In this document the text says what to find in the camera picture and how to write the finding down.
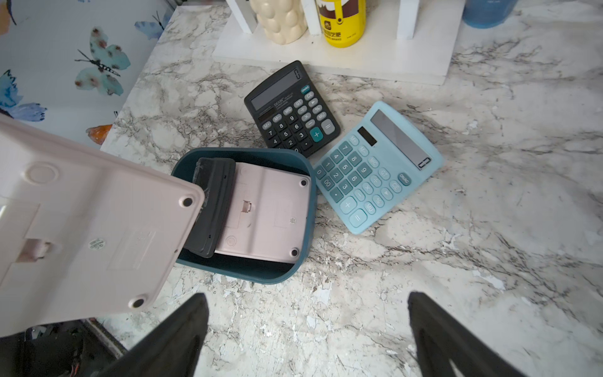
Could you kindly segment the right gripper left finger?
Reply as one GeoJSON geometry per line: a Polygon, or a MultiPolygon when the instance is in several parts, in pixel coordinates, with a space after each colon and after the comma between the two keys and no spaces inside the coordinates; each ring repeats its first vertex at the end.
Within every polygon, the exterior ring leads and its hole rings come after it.
{"type": "Polygon", "coordinates": [[[193,376],[207,336],[206,295],[194,294],[101,376],[193,376]]]}

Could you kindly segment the light blue calculator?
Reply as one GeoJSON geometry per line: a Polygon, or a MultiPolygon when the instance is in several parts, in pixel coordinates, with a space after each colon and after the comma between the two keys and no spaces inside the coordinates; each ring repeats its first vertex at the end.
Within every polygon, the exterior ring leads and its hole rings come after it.
{"type": "Polygon", "coordinates": [[[314,169],[326,201],[359,235],[443,165],[443,156],[417,127],[377,101],[314,169]]]}

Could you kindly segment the pink calculator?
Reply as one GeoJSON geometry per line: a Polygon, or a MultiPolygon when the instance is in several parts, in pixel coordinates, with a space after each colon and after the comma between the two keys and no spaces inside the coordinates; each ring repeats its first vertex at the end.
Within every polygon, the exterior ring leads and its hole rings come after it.
{"type": "Polygon", "coordinates": [[[297,262],[311,188],[307,175],[237,163],[229,213],[215,252],[268,262],[297,262]]]}
{"type": "Polygon", "coordinates": [[[201,206],[193,183],[1,118],[1,334],[148,308],[201,206]]]}

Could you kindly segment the black calculator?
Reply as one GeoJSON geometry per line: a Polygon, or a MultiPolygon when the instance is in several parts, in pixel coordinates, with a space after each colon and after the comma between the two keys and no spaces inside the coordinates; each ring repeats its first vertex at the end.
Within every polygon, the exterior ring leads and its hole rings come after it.
{"type": "Polygon", "coordinates": [[[301,61],[270,75],[244,99],[267,147],[309,157],[341,133],[301,61]]]}
{"type": "Polygon", "coordinates": [[[236,162],[229,158],[201,158],[196,163],[193,183],[205,195],[196,222],[185,241],[185,249],[211,258],[226,224],[235,185],[236,162]]]}

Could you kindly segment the blue can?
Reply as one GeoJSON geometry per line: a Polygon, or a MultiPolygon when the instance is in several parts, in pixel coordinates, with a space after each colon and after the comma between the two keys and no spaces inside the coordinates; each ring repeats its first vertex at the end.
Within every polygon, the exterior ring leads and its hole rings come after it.
{"type": "Polygon", "coordinates": [[[472,28],[494,28],[502,24],[518,0],[466,0],[463,21],[472,28]]]}

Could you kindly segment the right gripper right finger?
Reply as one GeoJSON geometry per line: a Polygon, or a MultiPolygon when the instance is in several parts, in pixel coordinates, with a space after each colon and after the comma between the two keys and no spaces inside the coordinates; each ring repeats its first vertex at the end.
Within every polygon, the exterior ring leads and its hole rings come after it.
{"type": "Polygon", "coordinates": [[[423,292],[408,297],[411,330],[423,376],[522,376],[423,292]]]}

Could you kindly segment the cream bubble plant pot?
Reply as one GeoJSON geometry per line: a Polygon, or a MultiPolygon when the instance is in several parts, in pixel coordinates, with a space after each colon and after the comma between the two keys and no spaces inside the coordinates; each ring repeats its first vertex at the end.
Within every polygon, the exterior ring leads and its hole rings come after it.
{"type": "Polygon", "coordinates": [[[301,38],[308,25],[300,0],[250,0],[266,37],[278,45],[301,38]]]}

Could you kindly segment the dark teal storage tray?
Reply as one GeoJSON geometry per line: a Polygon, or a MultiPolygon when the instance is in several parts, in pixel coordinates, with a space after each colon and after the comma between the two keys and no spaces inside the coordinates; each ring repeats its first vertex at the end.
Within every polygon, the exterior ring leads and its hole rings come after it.
{"type": "Polygon", "coordinates": [[[230,276],[258,284],[279,284],[290,278],[309,256],[317,213],[317,178],[311,163],[298,152],[288,149],[197,148],[187,152],[175,164],[171,175],[181,180],[193,180],[196,163],[201,158],[229,158],[238,163],[252,163],[263,167],[309,175],[312,179],[309,194],[309,213],[305,235],[297,262],[287,264],[235,256],[217,255],[209,259],[182,249],[177,263],[210,273],[230,276]]]}

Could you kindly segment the yellow plastic jar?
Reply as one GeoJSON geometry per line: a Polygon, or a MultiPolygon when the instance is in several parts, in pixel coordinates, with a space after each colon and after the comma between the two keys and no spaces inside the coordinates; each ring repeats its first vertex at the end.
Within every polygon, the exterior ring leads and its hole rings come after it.
{"type": "Polygon", "coordinates": [[[365,0],[317,0],[320,26],[333,47],[346,48],[364,34],[367,20],[365,0]]]}

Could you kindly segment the white wooden riser shelf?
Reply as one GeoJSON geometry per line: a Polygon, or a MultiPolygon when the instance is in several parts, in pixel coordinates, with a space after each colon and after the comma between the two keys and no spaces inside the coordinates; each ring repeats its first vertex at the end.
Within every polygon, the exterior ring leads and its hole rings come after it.
{"type": "Polygon", "coordinates": [[[364,35],[346,48],[333,47],[323,36],[309,33],[291,44],[278,45],[260,28],[254,34],[242,32],[236,18],[230,17],[213,58],[266,69],[301,61],[315,73],[441,85],[451,63],[465,3],[420,1],[413,25],[399,12],[407,5],[406,1],[378,1],[367,16],[364,35]]]}

